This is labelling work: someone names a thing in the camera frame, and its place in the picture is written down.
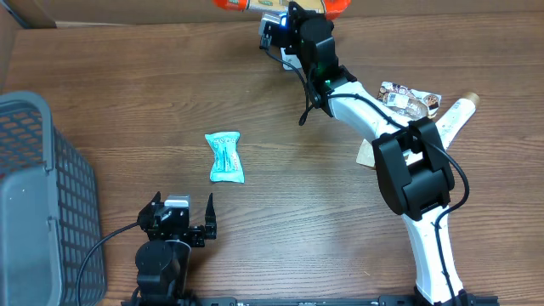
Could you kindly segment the teal snack packet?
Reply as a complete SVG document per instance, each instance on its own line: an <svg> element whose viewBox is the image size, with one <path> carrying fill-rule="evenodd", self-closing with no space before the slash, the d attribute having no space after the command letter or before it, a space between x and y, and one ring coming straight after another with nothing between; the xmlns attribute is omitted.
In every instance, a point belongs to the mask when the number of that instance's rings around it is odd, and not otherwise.
<svg viewBox="0 0 544 306"><path fill-rule="evenodd" d="M245 175L237 151L240 136L239 132L218 132L205 135L214 155L214 163L210 172L212 182L245 183Z"/></svg>

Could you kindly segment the grey plastic basket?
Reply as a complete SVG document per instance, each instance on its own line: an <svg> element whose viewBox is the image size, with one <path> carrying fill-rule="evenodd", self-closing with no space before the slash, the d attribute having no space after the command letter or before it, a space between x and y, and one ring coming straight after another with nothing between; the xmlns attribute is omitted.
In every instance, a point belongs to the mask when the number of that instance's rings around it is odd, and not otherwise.
<svg viewBox="0 0 544 306"><path fill-rule="evenodd" d="M95 305L107 291L94 170L54 126L47 102L1 97L1 303Z"/></svg>

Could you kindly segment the brown white nut pouch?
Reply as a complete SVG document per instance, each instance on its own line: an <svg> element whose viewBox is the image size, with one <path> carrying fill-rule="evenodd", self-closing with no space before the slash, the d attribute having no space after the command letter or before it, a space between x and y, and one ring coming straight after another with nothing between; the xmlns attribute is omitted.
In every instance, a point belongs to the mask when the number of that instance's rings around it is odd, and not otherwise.
<svg viewBox="0 0 544 306"><path fill-rule="evenodd" d="M440 107L442 96L437 93L408 88L393 82L382 82L377 100L391 111L407 119L415 121L422 117L434 118ZM422 159L422 153L405 153L406 164ZM356 162L361 166L375 169L371 143L366 139L360 146Z"/></svg>

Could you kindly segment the white cream tube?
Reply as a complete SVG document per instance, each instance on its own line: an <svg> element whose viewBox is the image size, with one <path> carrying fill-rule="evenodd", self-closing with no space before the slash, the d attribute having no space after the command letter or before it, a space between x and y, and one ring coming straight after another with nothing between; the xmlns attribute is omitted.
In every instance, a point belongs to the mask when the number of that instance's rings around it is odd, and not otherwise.
<svg viewBox="0 0 544 306"><path fill-rule="evenodd" d="M479 103L480 97L476 93L467 92L435 122L445 150L450 147L462 127L475 113ZM404 117L394 113L394 119L399 118L402 123L408 122Z"/></svg>

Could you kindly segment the orange spaghetti packet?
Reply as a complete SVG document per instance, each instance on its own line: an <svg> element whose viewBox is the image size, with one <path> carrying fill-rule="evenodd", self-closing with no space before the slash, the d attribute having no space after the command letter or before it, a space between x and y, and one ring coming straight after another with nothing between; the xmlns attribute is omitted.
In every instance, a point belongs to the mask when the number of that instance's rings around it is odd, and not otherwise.
<svg viewBox="0 0 544 306"><path fill-rule="evenodd" d="M351 4L350 0L212 0L219 8L267 14L321 15L336 19Z"/></svg>

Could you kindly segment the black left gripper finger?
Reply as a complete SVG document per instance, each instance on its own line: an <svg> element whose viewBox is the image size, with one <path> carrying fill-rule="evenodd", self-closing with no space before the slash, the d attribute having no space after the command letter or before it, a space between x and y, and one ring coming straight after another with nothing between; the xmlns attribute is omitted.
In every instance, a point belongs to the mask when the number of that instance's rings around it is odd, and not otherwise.
<svg viewBox="0 0 544 306"><path fill-rule="evenodd" d="M213 193L208 197L205 211L205 238L215 240L217 238L217 218L213 206Z"/></svg>
<svg viewBox="0 0 544 306"><path fill-rule="evenodd" d="M155 215L157 206L161 203L161 192L157 191L150 202L145 205L138 214L138 221L152 221Z"/></svg>

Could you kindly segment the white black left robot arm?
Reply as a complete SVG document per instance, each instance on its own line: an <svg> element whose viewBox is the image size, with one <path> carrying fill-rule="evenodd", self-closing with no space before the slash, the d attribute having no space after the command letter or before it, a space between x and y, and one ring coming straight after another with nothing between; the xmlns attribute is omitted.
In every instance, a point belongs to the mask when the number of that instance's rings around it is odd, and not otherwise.
<svg viewBox="0 0 544 306"><path fill-rule="evenodd" d="M207 200L205 223L190 224L190 197L156 193L139 212L137 223L149 241L135 255L137 288L126 305L200 305L200 299L185 289L190 254L217 238L218 225L213 195Z"/></svg>

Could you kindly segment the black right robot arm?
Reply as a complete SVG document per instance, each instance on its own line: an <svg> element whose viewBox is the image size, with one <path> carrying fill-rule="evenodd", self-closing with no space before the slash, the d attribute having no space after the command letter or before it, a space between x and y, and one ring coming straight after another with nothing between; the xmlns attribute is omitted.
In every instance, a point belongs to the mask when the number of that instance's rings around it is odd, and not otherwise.
<svg viewBox="0 0 544 306"><path fill-rule="evenodd" d="M323 14L292 2L288 47L307 77L309 103L347 123L371 142L379 190L405 222L416 261L420 305L467 305L453 260L447 216L459 165L442 145L435 123L424 117L402 122L380 106L338 63L333 24Z"/></svg>

